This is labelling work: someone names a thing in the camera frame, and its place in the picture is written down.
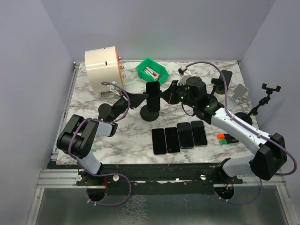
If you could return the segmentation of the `black phone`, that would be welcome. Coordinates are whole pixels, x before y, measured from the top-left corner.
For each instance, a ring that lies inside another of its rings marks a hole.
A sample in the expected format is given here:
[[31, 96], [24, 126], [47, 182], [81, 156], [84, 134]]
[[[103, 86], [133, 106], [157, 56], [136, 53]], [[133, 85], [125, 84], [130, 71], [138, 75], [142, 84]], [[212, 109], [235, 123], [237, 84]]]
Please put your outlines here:
[[192, 149], [194, 147], [191, 124], [188, 122], [177, 124], [178, 137], [181, 149]]

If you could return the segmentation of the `silver phone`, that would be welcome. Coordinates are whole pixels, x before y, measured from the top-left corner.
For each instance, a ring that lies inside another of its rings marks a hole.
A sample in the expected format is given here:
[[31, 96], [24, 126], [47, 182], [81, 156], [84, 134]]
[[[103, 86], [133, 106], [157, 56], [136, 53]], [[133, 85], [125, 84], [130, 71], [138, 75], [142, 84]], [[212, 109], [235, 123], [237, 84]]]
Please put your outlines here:
[[168, 153], [180, 152], [180, 144], [176, 127], [165, 128], [165, 139]]

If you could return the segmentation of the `purple phone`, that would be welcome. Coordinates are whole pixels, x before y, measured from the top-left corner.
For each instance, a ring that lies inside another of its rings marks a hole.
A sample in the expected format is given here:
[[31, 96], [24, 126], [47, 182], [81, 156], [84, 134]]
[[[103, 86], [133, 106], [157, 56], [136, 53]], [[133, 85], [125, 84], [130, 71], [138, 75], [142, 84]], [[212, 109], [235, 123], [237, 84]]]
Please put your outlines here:
[[155, 155], [166, 154], [166, 140], [165, 140], [165, 131], [163, 128], [152, 129], [152, 145], [153, 153]]

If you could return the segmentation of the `dark phone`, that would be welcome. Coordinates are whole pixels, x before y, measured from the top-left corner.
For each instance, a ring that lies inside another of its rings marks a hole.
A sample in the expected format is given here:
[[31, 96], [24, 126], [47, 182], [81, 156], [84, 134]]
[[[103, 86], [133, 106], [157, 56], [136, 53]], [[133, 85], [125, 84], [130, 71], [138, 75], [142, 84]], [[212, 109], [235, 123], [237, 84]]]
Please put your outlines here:
[[207, 137], [204, 129], [204, 123], [202, 121], [192, 121], [191, 128], [193, 133], [194, 145], [195, 146], [206, 146]]

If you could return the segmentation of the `black tripod phone stand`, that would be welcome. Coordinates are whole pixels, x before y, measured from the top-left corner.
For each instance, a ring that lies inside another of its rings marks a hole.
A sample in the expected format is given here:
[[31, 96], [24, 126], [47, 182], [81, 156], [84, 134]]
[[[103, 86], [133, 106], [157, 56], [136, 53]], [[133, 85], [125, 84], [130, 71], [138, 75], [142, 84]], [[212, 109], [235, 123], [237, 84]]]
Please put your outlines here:
[[266, 97], [263, 97], [257, 106], [253, 107], [250, 112], [245, 113], [245, 112], [237, 112], [235, 113], [235, 116], [237, 116], [238, 118], [242, 119], [243, 121], [245, 121], [246, 123], [248, 123], [249, 125], [253, 125], [253, 121], [251, 119], [251, 116], [256, 116], [258, 114], [258, 109], [260, 106], [266, 105], [268, 104], [268, 102], [271, 99], [271, 94], [273, 94], [273, 92], [280, 92], [281, 90], [281, 86], [276, 86], [276, 88], [270, 88], [267, 86], [267, 84], [263, 83], [262, 84], [262, 89], [266, 90]]

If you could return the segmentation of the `black round base phone stand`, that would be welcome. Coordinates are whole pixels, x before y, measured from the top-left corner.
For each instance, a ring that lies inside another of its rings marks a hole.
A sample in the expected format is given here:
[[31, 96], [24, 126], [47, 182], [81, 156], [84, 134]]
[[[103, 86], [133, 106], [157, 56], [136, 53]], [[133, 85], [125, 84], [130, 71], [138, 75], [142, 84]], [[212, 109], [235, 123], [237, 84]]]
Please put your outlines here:
[[212, 86], [212, 91], [210, 93], [211, 96], [213, 96], [215, 93], [219, 95], [224, 95], [225, 94], [225, 83], [222, 79], [220, 78], [212, 78], [211, 79], [211, 84]]

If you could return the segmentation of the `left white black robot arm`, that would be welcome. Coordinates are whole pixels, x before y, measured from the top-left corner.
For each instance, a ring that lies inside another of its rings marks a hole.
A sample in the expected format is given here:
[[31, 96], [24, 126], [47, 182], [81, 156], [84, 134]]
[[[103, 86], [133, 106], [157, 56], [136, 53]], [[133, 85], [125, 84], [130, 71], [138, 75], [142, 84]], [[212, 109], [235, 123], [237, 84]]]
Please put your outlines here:
[[60, 133], [56, 147], [73, 158], [86, 171], [87, 179], [93, 185], [103, 181], [103, 164], [91, 151], [95, 136], [112, 137], [116, 133], [117, 122], [124, 119], [129, 109], [137, 108], [149, 95], [124, 92], [113, 105], [101, 104], [98, 118], [84, 118], [72, 115]]

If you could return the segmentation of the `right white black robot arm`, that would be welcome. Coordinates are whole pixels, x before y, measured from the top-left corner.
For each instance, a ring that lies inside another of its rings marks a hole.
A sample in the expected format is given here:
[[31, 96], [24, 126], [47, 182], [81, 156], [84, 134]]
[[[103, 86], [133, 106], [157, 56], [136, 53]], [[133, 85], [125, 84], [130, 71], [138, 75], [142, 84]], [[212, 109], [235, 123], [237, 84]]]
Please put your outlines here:
[[177, 83], [177, 80], [172, 81], [161, 93], [163, 100], [171, 105], [182, 103], [191, 107], [197, 118], [224, 130], [252, 152], [249, 157], [223, 160], [215, 172], [218, 182], [226, 183], [237, 175], [253, 174], [262, 180], [270, 180], [286, 163], [283, 136], [256, 129], [225, 109], [215, 96], [207, 93], [206, 84], [200, 77], [189, 77], [184, 85]]

